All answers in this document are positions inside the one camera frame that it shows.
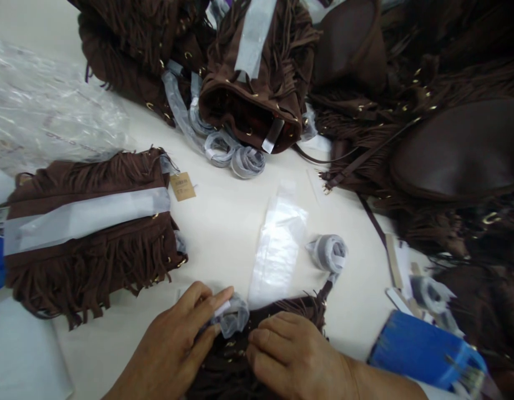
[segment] price tag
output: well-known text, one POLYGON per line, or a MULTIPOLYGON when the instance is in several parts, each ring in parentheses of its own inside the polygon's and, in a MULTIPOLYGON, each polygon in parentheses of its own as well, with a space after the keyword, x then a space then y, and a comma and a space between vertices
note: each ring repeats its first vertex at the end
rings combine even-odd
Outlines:
POLYGON ((172 189, 174 190, 175 198, 178 202, 196 197, 194 187, 192 186, 187 172, 170 175, 170 183, 172 184, 172 189))

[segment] gold buckle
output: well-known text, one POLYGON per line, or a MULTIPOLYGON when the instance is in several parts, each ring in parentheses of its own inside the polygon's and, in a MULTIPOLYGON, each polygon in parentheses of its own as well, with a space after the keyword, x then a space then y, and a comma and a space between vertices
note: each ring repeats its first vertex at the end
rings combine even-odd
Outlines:
POLYGON ((485 218, 483 218, 483 224, 492 225, 495 222, 501 221, 501 217, 496 217, 497 212, 491 212, 485 218))

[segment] brown leather strap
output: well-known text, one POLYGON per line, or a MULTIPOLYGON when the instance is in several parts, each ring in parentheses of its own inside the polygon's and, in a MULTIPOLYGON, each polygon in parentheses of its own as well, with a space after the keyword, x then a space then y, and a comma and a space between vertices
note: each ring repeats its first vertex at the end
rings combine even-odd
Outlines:
POLYGON ((358 147, 355 147, 353 150, 347 152, 346 154, 344 154, 343 156, 340 156, 339 158, 335 158, 335 159, 332 159, 332 160, 319 160, 319 159, 316 159, 316 158, 313 158, 311 157, 310 155, 308 155, 307 153, 305 153, 299 146, 297 143, 294 143, 292 145, 292 148, 294 149, 294 151, 296 153, 298 153, 300 156, 302 156, 303 158, 306 158, 308 159, 309 161, 312 161, 312 162, 315 162, 317 164, 329 164, 329 163, 332 163, 332 162, 335 162, 335 161, 340 161, 344 158, 346 158, 347 156, 349 156, 350 154, 352 154, 355 150, 358 149, 358 147))
POLYGON ((356 193, 357 193, 357 196, 359 196, 359 200, 361 201, 362 206, 364 207, 364 211, 366 211, 366 214, 368 214, 368 218, 372 222, 372 225, 374 226, 375 230, 377 231, 377 234, 381 238, 381 241, 383 242, 383 246, 385 246, 385 249, 387 249, 385 234, 383 232, 383 229, 381 228, 381 225, 379 225, 379 222, 375 218, 374 212, 368 205, 368 202, 366 201, 366 199, 363 196, 361 196, 361 194, 359 192, 356 192, 356 193))
POLYGON ((349 174, 354 172, 357 168, 359 168, 362 164, 364 164, 371 156, 373 156, 375 153, 377 153, 382 147, 389 144, 392 140, 394 140, 396 137, 402 134, 404 130, 409 128, 410 126, 414 125, 420 121, 420 118, 415 119, 414 121, 409 122, 407 125, 405 125, 403 128, 401 128, 399 131, 394 133, 389 138, 386 138, 385 140, 381 141, 377 146, 372 147, 370 150, 368 150, 366 153, 364 153, 362 156, 355 159, 351 164, 349 164, 346 168, 344 168, 341 172, 339 172, 333 179, 328 181, 325 184, 325 187, 329 190, 333 189, 335 186, 337 186, 340 182, 342 182, 349 174))

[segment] white table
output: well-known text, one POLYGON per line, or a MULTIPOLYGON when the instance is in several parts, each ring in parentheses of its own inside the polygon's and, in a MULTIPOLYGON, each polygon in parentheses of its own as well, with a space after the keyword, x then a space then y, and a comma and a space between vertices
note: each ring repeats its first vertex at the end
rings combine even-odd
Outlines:
MULTIPOLYGON (((41 56, 85 64, 77 14, 65 0, 0 0, 0 38, 41 56)), ((307 172, 314 172, 314 166, 292 150, 268 157, 257 179, 237 179, 231 170, 215 168, 192 151, 182 134, 145 107, 128 101, 125 107, 137 150, 152 143, 163 147, 197 185, 197 197, 181 203, 173 198, 172 208, 190 261, 171 273, 172 283, 143 290, 138 298, 125 291, 113 294, 103 318, 72 332, 64 317, 54 320, 75 386, 72 398, 100 398, 111 387, 148 324, 173 305, 177 289, 199 279, 214 288, 234 285, 247 296, 268 200, 282 178, 296 182, 298 205, 309 213, 307 241, 317 233, 335 233, 349 247, 345 272, 327 301, 325 333, 339 351, 366 359, 394 307, 384 292, 391 285, 385 249, 356 197, 336 189, 319 204, 307 172)), ((378 219, 386 232, 392 231, 386 218, 378 219)), ((290 294, 318 291, 325 280, 326 274, 301 249, 290 294)))

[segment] human hand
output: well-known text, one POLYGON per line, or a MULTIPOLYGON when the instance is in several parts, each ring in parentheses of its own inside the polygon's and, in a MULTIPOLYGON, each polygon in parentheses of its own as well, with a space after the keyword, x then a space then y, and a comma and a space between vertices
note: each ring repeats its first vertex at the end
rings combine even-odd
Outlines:
POLYGON ((233 286, 213 296, 210 288, 194 282, 169 310, 150 324, 124 372, 105 400, 179 399, 188 390, 220 326, 201 327, 233 295, 233 286))
POLYGON ((280 312, 259 324, 246 351, 257 379, 288 399, 357 398, 350 362, 307 319, 280 312))

